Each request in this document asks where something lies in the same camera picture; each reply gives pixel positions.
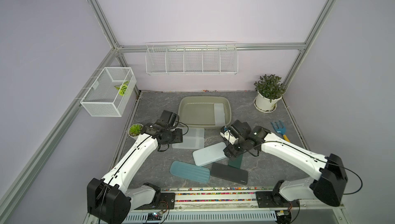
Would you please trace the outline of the dark green pencil case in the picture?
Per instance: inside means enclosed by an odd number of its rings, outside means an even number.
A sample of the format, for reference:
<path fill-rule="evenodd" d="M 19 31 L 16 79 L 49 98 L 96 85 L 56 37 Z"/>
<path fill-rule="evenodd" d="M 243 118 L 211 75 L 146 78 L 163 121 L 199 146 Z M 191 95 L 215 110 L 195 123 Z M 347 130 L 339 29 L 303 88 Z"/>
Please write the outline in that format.
<path fill-rule="evenodd" d="M 235 160 L 229 160 L 228 166 L 231 166 L 236 169 L 241 169 L 242 159 L 243 159 L 243 155 L 240 155 Z"/>

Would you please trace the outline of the black pencil case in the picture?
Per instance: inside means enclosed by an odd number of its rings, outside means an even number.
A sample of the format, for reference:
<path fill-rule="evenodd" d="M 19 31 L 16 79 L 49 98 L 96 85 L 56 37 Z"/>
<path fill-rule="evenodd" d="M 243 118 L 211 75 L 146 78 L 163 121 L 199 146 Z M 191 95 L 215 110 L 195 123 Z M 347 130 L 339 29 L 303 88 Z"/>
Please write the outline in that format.
<path fill-rule="evenodd" d="M 212 177 L 231 181 L 233 183 L 241 184 L 244 186 L 248 184 L 249 179 L 248 171 L 216 162 L 214 162 L 211 167 L 210 175 Z"/>

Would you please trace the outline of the grey-green plastic storage box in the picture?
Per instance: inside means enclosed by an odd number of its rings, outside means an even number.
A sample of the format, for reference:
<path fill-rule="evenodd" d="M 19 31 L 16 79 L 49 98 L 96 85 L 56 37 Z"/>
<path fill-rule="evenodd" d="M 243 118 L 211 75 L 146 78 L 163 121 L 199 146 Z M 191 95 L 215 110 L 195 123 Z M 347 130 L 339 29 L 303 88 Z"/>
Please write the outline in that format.
<path fill-rule="evenodd" d="M 223 103 L 225 110 L 225 126 L 232 120 L 230 102 L 219 96 L 188 96 L 181 100 L 178 115 L 180 121 L 193 128 L 221 128 L 215 125 L 214 104 Z"/>

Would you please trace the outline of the teal ribbed pencil case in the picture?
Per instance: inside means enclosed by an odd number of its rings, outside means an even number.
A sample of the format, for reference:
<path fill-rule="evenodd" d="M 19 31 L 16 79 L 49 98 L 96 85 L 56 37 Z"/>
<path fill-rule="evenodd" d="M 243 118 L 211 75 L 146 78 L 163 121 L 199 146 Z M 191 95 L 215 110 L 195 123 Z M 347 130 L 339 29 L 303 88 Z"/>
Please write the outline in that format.
<path fill-rule="evenodd" d="M 208 183 L 210 179 L 209 169 L 180 161 L 172 163 L 170 173 L 173 176 L 204 184 Z"/>

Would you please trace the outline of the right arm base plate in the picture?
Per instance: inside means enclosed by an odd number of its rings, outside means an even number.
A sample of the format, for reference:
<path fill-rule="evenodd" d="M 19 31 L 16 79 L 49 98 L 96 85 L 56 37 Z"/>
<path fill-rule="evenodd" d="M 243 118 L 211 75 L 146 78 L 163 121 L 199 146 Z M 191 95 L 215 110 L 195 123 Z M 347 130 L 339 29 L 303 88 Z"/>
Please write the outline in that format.
<path fill-rule="evenodd" d="M 299 206 L 299 200 L 287 201 L 279 194 L 269 191 L 256 192 L 258 208 L 282 208 L 290 209 L 291 206 Z"/>

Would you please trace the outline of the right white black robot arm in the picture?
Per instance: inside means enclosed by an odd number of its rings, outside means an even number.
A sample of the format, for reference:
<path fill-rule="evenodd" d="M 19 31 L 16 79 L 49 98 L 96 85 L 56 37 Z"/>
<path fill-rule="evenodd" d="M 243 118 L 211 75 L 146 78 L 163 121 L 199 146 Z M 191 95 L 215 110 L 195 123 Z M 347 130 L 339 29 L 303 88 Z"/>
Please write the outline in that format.
<path fill-rule="evenodd" d="M 253 129 L 224 126 L 220 129 L 220 135 L 228 142 L 223 152 L 231 160 L 256 150 L 274 155 L 308 175 L 305 179 L 278 181 L 267 196 L 274 206 L 279 207 L 298 199 L 318 199 L 332 207 L 340 206 L 348 182 L 340 157 L 310 152 L 261 126 Z"/>

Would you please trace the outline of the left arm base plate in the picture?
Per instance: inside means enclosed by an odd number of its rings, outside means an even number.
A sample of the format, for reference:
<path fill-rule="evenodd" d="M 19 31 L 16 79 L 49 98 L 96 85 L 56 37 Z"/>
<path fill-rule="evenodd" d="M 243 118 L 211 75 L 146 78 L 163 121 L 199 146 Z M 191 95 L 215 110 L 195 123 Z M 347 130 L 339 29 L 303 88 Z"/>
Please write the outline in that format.
<path fill-rule="evenodd" d="M 161 192 L 160 195 L 155 196 L 153 201 L 149 204 L 142 205 L 136 210 L 173 210 L 175 205 L 175 194 L 168 192 Z"/>

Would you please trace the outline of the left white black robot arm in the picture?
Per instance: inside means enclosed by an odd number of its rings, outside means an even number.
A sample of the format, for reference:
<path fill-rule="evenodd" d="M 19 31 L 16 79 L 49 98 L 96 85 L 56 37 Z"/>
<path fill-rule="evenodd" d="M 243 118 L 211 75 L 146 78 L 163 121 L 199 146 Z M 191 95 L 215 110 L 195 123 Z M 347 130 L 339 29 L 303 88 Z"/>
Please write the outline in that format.
<path fill-rule="evenodd" d="M 183 142 L 181 128 L 147 124 L 122 159 L 101 179 L 87 185 L 87 212 L 108 224 L 121 224 L 131 210 L 160 205 L 160 188 L 145 183 L 137 189 L 128 187 L 148 156 L 161 145 Z"/>

